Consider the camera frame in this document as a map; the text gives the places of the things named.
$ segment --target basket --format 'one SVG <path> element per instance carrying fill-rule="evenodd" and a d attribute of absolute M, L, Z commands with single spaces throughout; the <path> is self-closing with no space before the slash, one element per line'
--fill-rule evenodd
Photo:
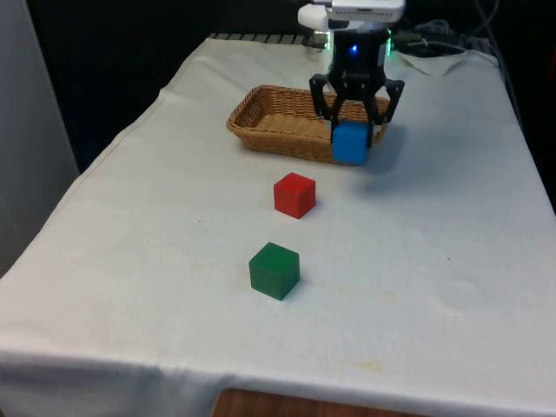
<path fill-rule="evenodd" d="M 332 105 L 335 94 L 325 95 Z M 381 114 L 389 101 L 377 97 Z M 367 112 L 360 103 L 346 102 L 341 120 L 367 122 Z M 246 95 L 230 115 L 228 130 L 242 139 L 246 148 L 258 152 L 282 154 L 309 161 L 334 162 L 327 122 L 314 113 L 311 92 L 274 85 L 260 85 Z M 386 124 L 374 134 L 374 143 L 386 133 Z"/>

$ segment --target green led light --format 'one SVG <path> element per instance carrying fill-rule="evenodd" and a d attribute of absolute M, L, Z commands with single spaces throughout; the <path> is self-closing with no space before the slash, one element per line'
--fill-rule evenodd
<path fill-rule="evenodd" d="M 390 29 L 388 29 L 388 35 L 392 35 L 392 31 Z M 388 37 L 388 40 L 386 41 L 386 55 L 391 56 L 393 49 L 394 46 L 392 45 L 392 38 Z"/>

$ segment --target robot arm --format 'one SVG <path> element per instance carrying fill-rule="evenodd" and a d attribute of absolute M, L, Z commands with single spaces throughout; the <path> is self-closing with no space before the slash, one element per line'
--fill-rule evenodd
<path fill-rule="evenodd" d="M 374 125 L 390 122 L 404 82 L 388 80 L 384 73 L 388 23 L 397 22 L 405 0 L 314 0 L 298 13 L 301 24 L 313 30 L 334 32 L 334 52 L 326 75 L 316 74 L 309 81 L 316 115 L 331 121 L 331 141 L 341 123 L 339 114 L 346 100 L 362 102 L 368 119 L 367 147 L 372 144 Z M 324 86 L 329 83 L 336 99 L 329 107 Z M 390 96 L 386 114 L 376 107 L 375 95 L 385 86 Z"/>

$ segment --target white cloth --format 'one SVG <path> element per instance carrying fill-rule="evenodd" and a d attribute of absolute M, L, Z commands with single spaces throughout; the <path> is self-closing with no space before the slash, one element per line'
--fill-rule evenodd
<path fill-rule="evenodd" d="M 366 167 L 254 153 L 225 129 L 301 46 L 207 41 L 68 191 L 0 280 L 9 415 L 208 416 L 243 387 L 436 415 L 556 414 L 556 221 L 498 69 L 407 86 Z M 303 219 L 274 211 L 289 172 Z M 300 254 L 253 291 L 267 242 Z"/>

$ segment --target black cable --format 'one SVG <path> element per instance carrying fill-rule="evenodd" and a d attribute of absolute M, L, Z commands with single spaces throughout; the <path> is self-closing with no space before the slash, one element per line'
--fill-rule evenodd
<path fill-rule="evenodd" d="M 486 18 L 485 17 L 485 11 L 480 6 L 479 0 L 475 0 L 475 4 L 477 4 L 480 8 L 479 13 L 481 14 L 481 17 L 482 17 L 483 21 L 479 26 L 477 26 L 475 29 L 473 29 L 471 32 L 469 32 L 469 36 L 475 36 L 476 34 L 481 32 L 483 29 L 486 29 L 488 26 L 490 26 L 490 23 L 494 20 L 494 18 L 496 17 L 496 14 L 498 13 L 498 9 L 500 8 L 500 0 L 495 0 L 493 11 L 491 11 L 490 16 L 488 18 Z"/>
<path fill-rule="evenodd" d="M 512 78 L 510 77 L 510 73 L 507 70 L 506 63 L 504 62 L 504 58 L 502 57 L 502 53 L 500 52 L 500 48 L 498 47 L 498 43 L 496 42 L 496 38 L 494 37 L 493 30 L 491 29 L 490 23 L 488 22 L 487 15 L 485 15 L 485 11 L 480 5 L 480 1 L 475 0 L 475 5 L 477 6 L 477 11 L 479 12 L 481 18 L 483 19 L 483 25 L 486 29 L 486 33 L 488 33 L 490 42 L 493 44 L 493 51 L 499 60 L 500 69 L 505 74 L 506 89 L 510 96 L 510 102 L 513 105 L 513 111 L 515 113 L 516 118 L 518 119 L 518 124 L 520 125 L 521 131 L 523 132 L 523 123 L 521 121 L 520 106 L 518 105 L 518 99 L 517 96 L 515 95 L 515 90 L 513 89 Z"/>

